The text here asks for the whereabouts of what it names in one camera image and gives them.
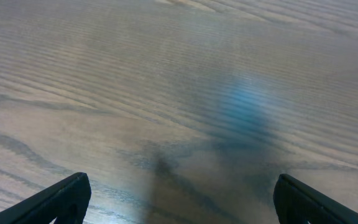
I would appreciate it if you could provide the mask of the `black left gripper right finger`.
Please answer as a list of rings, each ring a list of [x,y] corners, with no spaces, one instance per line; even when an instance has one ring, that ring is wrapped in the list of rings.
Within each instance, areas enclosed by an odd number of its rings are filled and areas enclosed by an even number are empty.
[[[280,224],[358,224],[358,213],[298,179],[280,174],[273,191]]]

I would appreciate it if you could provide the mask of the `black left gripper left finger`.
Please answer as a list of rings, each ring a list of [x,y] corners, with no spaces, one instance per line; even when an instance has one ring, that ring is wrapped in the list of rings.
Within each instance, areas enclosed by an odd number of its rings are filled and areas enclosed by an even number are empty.
[[[0,224],[82,223],[91,198],[87,174],[77,172],[0,212]]]

